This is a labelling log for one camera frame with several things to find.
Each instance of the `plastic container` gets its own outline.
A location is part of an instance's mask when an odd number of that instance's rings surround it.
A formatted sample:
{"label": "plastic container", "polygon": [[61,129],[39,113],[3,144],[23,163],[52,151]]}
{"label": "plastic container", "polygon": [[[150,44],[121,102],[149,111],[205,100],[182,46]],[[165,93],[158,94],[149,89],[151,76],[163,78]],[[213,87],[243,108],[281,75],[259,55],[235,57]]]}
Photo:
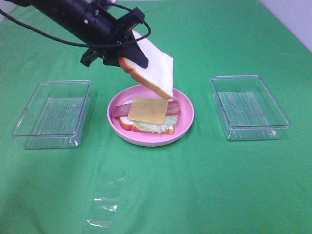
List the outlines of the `plastic container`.
{"label": "plastic container", "polygon": [[290,121],[261,77],[211,79],[214,102],[228,140],[279,139]]}
{"label": "plastic container", "polygon": [[91,81],[39,83],[12,131],[24,149],[77,147],[91,104]]}

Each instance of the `yellow cheese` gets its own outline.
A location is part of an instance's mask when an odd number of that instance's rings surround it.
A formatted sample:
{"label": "yellow cheese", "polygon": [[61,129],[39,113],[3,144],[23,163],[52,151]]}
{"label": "yellow cheese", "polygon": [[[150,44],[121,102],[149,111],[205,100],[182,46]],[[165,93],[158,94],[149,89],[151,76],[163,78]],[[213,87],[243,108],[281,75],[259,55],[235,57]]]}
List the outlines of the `yellow cheese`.
{"label": "yellow cheese", "polygon": [[162,98],[136,97],[128,113],[128,119],[164,124],[167,113],[168,101]]}

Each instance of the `table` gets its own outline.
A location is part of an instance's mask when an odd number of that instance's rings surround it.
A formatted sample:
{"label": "table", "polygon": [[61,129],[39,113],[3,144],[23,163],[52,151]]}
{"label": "table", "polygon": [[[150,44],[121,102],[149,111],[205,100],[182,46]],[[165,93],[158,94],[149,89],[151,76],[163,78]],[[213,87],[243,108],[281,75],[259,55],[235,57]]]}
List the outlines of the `table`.
{"label": "table", "polygon": [[[100,233],[312,233],[311,52],[256,0],[121,4],[138,6],[152,28],[149,40],[174,57],[174,86],[194,105],[192,127],[177,142],[157,148],[121,139],[106,109],[118,92],[137,83],[100,59],[84,67],[79,60],[85,49],[5,20],[0,233],[83,233],[104,185],[116,212],[103,215],[111,227]],[[33,7],[18,7],[12,15],[79,42]],[[210,78],[251,74],[264,79],[292,123],[279,140],[230,142],[222,134]],[[97,93],[82,144],[22,149],[11,131],[35,87],[66,79],[89,79]],[[109,179],[114,183],[107,185]]]}

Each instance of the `ham slice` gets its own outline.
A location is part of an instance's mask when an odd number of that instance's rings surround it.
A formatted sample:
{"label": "ham slice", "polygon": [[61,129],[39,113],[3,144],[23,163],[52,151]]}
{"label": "ham slice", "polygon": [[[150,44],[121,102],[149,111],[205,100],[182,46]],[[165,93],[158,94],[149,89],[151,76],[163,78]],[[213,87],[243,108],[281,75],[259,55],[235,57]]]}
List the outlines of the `ham slice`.
{"label": "ham slice", "polygon": [[[128,116],[131,105],[132,103],[116,106],[112,112],[113,118],[118,118],[121,116]],[[174,115],[179,114],[179,112],[180,112],[179,103],[177,101],[169,101],[166,115],[174,116]]]}

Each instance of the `sandwich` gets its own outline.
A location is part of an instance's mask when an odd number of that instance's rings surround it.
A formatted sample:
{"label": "sandwich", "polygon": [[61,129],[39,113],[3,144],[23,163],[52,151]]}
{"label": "sandwich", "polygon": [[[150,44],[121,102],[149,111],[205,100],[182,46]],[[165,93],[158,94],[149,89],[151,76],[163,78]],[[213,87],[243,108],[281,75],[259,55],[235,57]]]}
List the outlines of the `sandwich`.
{"label": "sandwich", "polygon": [[[136,39],[141,37],[136,31],[133,31],[133,34]],[[115,108],[113,117],[119,118],[121,127],[127,131],[172,135],[180,112],[178,103],[169,101],[174,96],[173,58],[160,51],[148,39],[140,40],[137,44],[149,60],[147,68],[142,68],[125,57],[118,58],[119,65],[133,79],[155,92],[159,98],[128,100]],[[120,109],[128,111],[122,116],[116,115]]]}

